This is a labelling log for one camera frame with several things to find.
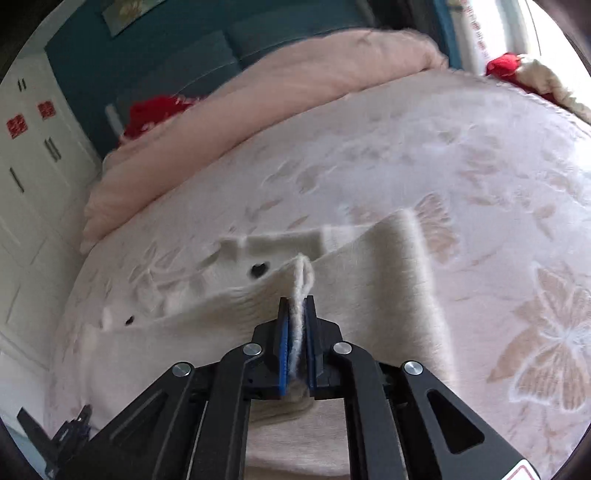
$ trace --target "blue gripper pad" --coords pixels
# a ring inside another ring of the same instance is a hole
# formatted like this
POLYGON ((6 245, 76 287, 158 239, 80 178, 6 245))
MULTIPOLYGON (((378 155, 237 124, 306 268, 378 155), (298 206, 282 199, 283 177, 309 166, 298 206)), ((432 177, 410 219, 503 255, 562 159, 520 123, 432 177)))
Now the blue gripper pad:
POLYGON ((287 392, 287 359, 289 350, 289 324, 283 323, 281 330, 281 343, 279 348, 279 395, 285 396, 287 392))

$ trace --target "red paper decoration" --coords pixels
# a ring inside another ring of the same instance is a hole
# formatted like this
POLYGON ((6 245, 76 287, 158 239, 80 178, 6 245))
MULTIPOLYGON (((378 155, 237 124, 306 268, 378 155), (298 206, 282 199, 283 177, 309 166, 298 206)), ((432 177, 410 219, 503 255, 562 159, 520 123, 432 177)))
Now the red paper decoration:
POLYGON ((21 113, 6 122, 6 126, 13 140, 28 129, 27 122, 21 113))
POLYGON ((41 118, 43 118, 43 120, 56 115, 56 108, 53 106, 53 102, 51 100, 39 103, 37 108, 39 109, 39 113, 41 114, 41 118))

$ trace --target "silver bolt head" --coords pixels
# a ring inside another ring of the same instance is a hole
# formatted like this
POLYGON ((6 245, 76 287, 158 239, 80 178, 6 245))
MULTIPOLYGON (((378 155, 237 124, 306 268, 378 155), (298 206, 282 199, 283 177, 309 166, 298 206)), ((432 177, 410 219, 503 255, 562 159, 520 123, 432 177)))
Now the silver bolt head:
POLYGON ((185 362, 180 362, 173 366, 173 375, 175 377, 186 377, 189 373, 191 373, 191 365, 185 362))
POLYGON ((406 362, 404 364, 404 371, 409 375, 420 375, 423 373, 423 366, 415 361, 406 362))
POLYGON ((333 350, 341 355, 348 355, 352 352, 353 347, 347 342, 339 342, 333 345, 333 350))
POLYGON ((244 355, 255 356, 262 352, 262 347, 258 343, 247 343, 242 352, 244 355))

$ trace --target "cabinet handle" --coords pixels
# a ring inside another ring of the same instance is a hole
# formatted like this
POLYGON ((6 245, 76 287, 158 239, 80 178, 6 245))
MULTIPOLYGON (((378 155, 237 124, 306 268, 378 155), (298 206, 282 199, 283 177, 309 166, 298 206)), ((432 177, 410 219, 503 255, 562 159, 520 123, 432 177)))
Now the cabinet handle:
POLYGON ((58 160, 61 160, 60 151, 56 148, 56 145, 53 142, 53 140, 51 139, 51 137, 44 140, 43 144, 45 145, 45 148, 47 149, 47 151, 49 152, 49 154, 53 158, 53 161, 57 162, 58 160))
POLYGON ((57 147, 56 147, 56 145, 55 145, 55 143, 53 142, 53 139, 52 139, 51 137, 49 137, 49 144, 51 145, 51 147, 52 147, 53 151, 55 152, 57 159, 58 159, 58 160, 61 160, 61 153, 60 153, 60 151, 57 149, 57 147))
POLYGON ((12 167, 10 167, 9 170, 10 170, 10 175, 12 175, 12 179, 14 180, 14 183, 17 184, 18 189, 21 191, 21 193, 25 193, 25 189, 22 186, 21 181, 18 179, 17 174, 15 173, 15 171, 12 169, 12 167))

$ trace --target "framed picture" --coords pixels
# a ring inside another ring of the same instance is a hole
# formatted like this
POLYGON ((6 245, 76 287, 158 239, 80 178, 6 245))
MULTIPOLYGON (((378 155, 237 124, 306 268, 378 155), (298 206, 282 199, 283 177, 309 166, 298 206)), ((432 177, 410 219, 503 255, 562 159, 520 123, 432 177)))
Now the framed picture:
POLYGON ((135 22, 165 0, 114 0, 103 9, 103 18, 111 36, 121 33, 126 27, 135 22))

